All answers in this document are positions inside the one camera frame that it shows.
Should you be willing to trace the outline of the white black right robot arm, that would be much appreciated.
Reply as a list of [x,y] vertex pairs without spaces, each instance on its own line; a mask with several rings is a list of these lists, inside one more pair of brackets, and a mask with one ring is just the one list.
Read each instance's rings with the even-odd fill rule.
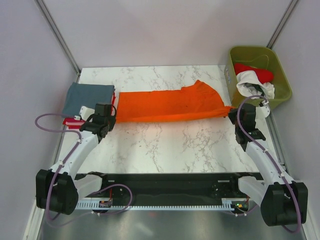
[[235,139],[253,160],[262,180],[243,176],[229,184],[235,197],[249,196],[259,207],[268,226],[304,224],[307,219],[308,189],[303,182],[294,180],[270,153],[263,133],[256,127],[256,115],[267,118],[268,105],[255,107],[244,103],[228,113],[235,126]]

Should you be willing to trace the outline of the orange t-shirt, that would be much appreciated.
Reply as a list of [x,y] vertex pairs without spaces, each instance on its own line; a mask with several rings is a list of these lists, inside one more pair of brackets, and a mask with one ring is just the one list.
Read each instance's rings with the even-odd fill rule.
[[227,117],[232,109],[215,89],[197,80],[178,90],[121,92],[116,120],[119,123],[183,122]]

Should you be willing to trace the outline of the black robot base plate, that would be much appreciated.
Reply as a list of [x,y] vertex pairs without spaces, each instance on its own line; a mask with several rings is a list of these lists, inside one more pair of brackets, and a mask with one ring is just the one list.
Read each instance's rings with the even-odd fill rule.
[[241,177],[263,178],[257,172],[102,174],[101,193],[121,204],[217,204],[222,198],[246,198],[238,188]]

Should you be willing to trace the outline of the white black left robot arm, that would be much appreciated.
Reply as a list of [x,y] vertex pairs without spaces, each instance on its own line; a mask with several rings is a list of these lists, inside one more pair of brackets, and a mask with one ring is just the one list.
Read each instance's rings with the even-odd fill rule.
[[91,193],[106,196],[110,185],[96,173],[87,173],[77,179],[83,162],[98,144],[111,132],[116,123],[117,109],[112,104],[97,103],[93,113],[78,130],[70,133],[78,138],[62,159],[48,170],[41,169],[35,177],[35,199],[40,209],[70,215],[78,201]]

